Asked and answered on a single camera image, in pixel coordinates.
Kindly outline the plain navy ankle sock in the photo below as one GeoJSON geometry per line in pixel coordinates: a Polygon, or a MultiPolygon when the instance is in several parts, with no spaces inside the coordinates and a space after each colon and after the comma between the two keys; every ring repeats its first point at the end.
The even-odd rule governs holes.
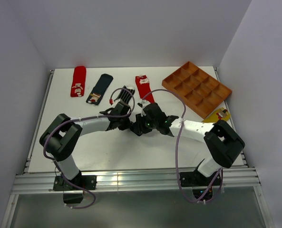
{"type": "Polygon", "coordinates": [[[132,124],[132,126],[130,127],[130,131],[132,131],[137,136],[141,136],[143,134],[142,129],[137,122],[132,124]]]}

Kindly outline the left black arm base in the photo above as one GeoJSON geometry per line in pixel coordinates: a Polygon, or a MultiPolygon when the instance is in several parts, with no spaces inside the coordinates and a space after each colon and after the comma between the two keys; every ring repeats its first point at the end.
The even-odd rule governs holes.
{"type": "Polygon", "coordinates": [[[58,175],[54,179],[53,191],[63,192],[63,202],[75,206],[82,202],[85,190],[95,190],[97,183],[96,175],[81,175],[76,177],[72,184],[69,184],[58,175]]]}

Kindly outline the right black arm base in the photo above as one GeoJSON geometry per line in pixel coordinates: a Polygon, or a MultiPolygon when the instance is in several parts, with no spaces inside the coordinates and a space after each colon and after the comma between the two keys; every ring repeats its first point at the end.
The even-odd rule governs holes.
{"type": "Polygon", "coordinates": [[[179,176],[180,186],[183,188],[204,187],[192,190],[197,202],[211,201],[221,191],[223,184],[223,169],[214,172],[210,177],[203,176],[199,171],[180,172],[179,176]]]}

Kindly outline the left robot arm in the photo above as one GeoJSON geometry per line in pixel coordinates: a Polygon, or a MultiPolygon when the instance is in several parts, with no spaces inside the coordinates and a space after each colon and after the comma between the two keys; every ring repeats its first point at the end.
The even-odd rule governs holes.
{"type": "Polygon", "coordinates": [[[102,111],[98,116],[72,119],[59,114],[40,137],[44,157],[54,162],[64,176],[64,184],[71,190],[81,185],[81,171],[76,166],[72,153],[79,137],[114,130],[126,130],[130,127],[131,107],[119,101],[115,106],[102,111]]]}

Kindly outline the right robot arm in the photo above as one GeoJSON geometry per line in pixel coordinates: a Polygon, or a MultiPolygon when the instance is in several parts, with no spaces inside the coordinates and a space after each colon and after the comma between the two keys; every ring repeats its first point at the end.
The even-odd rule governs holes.
{"type": "Polygon", "coordinates": [[[185,120],[175,115],[166,115],[157,103],[139,103],[142,111],[130,130],[138,136],[157,130],[162,135],[180,136],[206,144],[210,155],[197,166],[195,182],[205,185],[213,173],[221,168],[230,168],[245,147],[244,141],[224,120],[203,123],[185,120]]]}

